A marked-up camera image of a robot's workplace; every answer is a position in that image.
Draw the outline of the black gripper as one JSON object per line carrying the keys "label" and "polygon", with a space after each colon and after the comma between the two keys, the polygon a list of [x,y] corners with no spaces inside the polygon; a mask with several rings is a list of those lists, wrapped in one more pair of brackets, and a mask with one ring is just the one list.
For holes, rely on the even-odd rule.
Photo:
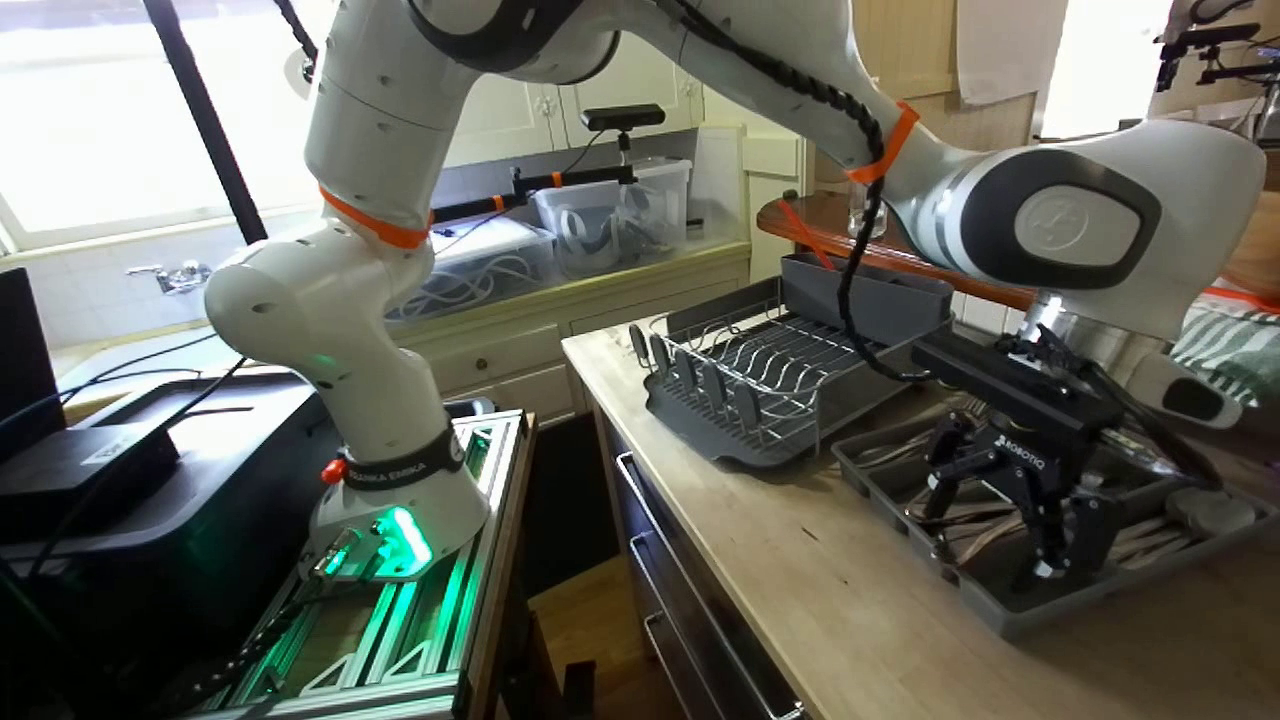
{"label": "black gripper", "polygon": [[[1114,401],[1053,379],[947,326],[927,332],[914,345],[914,360],[1053,450],[1086,450],[1123,421]],[[1014,454],[1000,424],[947,411],[927,439],[914,516],[927,527],[945,527],[958,518],[958,504],[1002,504],[1027,527],[1036,579],[1086,579],[1101,571],[1114,523],[1104,500],[1078,495],[1078,477],[1078,454]]]}

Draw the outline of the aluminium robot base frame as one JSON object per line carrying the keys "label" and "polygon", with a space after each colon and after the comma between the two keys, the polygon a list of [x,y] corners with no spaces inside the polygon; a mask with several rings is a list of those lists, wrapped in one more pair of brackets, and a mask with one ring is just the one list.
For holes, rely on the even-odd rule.
{"label": "aluminium robot base frame", "polygon": [[456,421],[493,518],[407,583],[291,579],[264,613],[273,645],[185,720],[485,720],[495,696],[531,417]]}

